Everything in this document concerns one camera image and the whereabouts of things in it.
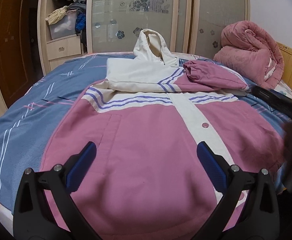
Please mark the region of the blue striped bed sheet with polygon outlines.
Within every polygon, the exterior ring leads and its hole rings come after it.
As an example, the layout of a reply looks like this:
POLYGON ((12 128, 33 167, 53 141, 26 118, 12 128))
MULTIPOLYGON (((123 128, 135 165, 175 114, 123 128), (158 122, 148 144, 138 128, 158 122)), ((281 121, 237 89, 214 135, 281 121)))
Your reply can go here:
POLYGON ((94 54, 71 59, 43 77, 0 117, 0 210, 12 214, 22 172, 38 170, 44 149, 80 93, 106 76, 111 58, 130 53, 94 54))

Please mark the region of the frosted sliding wardrobe door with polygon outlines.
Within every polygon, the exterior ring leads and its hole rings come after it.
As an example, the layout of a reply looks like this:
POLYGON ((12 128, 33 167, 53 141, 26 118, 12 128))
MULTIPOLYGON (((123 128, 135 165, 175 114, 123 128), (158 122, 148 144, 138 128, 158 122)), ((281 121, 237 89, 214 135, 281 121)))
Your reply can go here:
POLYGON ((175 51, 179 0, 87 0, 88 53, 131 51, 143 29, 175 51))

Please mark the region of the floral pillow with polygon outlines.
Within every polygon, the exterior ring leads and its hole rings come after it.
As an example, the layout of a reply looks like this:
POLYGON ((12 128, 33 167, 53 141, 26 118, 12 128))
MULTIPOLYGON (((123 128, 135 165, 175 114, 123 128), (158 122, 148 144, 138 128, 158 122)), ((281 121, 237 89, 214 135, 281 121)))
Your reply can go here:
POLYGON ((277 84, 277 86, 274 89, 276 92, 292 99, 292 89, 290 89, 290 87, 284 83, 283 80, 280 80, 280 82, 277 84))

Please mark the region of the blue garment in wardrobe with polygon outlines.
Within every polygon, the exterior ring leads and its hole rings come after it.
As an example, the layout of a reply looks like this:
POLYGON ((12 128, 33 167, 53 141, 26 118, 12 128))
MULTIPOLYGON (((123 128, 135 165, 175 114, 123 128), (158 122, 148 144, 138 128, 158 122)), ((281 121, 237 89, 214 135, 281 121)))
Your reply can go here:
POLYGON ((86 14, 85 13, 79 13, 77 15, 77 19, 75 22, 75 32, 79 34, 81 31, 83 31, 86 27, 86 14))

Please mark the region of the brown wooden room door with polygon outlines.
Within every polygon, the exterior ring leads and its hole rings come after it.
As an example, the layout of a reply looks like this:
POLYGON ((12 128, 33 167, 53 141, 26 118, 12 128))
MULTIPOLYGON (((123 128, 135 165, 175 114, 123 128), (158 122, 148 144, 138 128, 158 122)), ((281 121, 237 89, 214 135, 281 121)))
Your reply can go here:
POLYGON ((39 57, 39 0, 0 0, 0 90, 7 107, 43 77, 39 57))

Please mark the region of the beige crumpled cloth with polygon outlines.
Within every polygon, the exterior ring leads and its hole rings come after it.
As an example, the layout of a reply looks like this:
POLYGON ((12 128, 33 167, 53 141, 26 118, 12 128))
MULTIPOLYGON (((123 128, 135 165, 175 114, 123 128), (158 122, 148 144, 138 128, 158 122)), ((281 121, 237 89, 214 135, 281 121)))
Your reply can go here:
POLYGON ((66 16, 67 11, 68 6, 56 9, 52 13, 50 13, 45 20, 48 23, 48 25, 56 24, 66 16))

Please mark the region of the rolled pink quilt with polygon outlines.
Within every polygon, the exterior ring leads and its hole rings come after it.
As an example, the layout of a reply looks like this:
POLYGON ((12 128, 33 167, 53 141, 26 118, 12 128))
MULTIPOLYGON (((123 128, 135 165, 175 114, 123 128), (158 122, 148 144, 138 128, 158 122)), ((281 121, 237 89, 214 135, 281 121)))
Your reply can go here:
POLYGON ((222 30, 221 49, 213 60, 264 89, 274 89, 284 72, 284 58, 277 42, 251 21, 236 22, 222 30))

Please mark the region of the pink and white hooded jacket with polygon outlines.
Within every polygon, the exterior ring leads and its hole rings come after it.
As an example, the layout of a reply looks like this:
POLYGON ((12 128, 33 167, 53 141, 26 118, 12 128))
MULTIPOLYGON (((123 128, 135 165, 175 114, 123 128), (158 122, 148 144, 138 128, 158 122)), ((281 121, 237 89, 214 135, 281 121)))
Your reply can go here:
POLYGON ((180 64, 150 29, 139 34, 134 56, 107 60, 106 76, 53 133, 41 170, 94 142, 97 156, 72 195, 94 230, 104 239, 189 239, 222 197, 198 143, 244 171, 274 174, 283 140, 237 98, 248 88, 237 72, 194 57, 180 64))

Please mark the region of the clear plastic storage box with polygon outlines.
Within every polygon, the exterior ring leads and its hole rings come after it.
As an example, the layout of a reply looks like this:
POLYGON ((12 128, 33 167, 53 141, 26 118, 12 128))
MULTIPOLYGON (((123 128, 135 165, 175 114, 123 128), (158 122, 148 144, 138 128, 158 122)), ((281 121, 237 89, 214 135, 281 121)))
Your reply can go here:
POLYGON ((49 26, 52 40, 65 36, 75 35, 77 12, 66 14, 60 21, 49 26))

